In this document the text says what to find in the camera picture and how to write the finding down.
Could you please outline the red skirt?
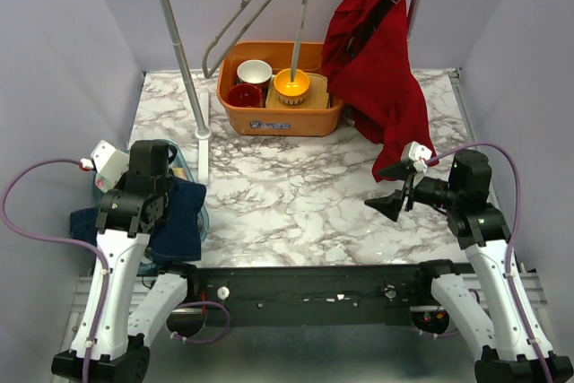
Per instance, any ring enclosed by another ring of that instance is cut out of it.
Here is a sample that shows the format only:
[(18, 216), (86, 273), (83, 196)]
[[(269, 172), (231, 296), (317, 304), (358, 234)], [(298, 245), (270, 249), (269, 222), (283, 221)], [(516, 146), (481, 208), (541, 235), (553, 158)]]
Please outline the red skirt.
[(321, 70), (329, 93), (351, 106), (355, 128), (382, 147), (371, 168), (377, 182), (410, 142), (433, 146), (407, 31), (405, 0), (343, 0), (323, 43)]

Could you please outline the blue denim skirt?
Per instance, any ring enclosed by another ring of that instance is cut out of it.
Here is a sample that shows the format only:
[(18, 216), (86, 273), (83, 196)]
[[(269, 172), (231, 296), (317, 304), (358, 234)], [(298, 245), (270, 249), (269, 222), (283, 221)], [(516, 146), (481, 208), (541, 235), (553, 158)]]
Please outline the blue denim skirt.
[[(198, 216), (205, 195), (205, 186), (181, 178), (174, 179), (169, 193), (169, 217), (154, 229), (151, 236), (151, 260), (154, 264), (194, 262), (201, 259)], [(71, 238), (96, 245), (97, 215), (97, 207), (71, 212)]]

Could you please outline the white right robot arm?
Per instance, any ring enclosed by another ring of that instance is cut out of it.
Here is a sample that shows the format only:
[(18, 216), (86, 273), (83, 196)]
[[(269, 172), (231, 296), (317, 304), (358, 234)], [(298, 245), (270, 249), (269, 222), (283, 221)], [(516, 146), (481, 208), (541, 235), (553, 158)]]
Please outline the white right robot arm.
[(451, 155), (448, 180), (429, 178), (426, 171), (436, 157), (426, 146), (409, 143), (400, 161), (379, 173), (402, 180), (403, 187), (365, 204), (392, 221), (415, 203), (445, 212), (449, 229), (474, 269), (484, 303), (476, 301), (448, 260), (421, 263), (413, 295), (425, 304), (437, 301), (448, 313), (472, 351), (477, 381), (568, 381), (573, 376), (570, 358), (554, 351), (520, 279), (513, 243), (516, 229), (488, 201), (488, 157), (473, 144)]

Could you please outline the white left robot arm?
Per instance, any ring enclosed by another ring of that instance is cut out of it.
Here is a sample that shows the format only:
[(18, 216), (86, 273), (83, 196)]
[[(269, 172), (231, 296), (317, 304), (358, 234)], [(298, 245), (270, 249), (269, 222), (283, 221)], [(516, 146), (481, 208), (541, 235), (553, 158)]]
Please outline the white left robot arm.
[(141, 382), (150, 362), (150, 343), (159, 306), (149, 322), (129, 324), (137, 271), (154, 228), (169, 214), (174, 185), (170, 164), (174, 145), (162, 140), (135, 142), (127, 167), (100, 200), (95, 228), (97, 263), (82, 322), (70, 348), (57, 354), (53, 375), (71, 382)]

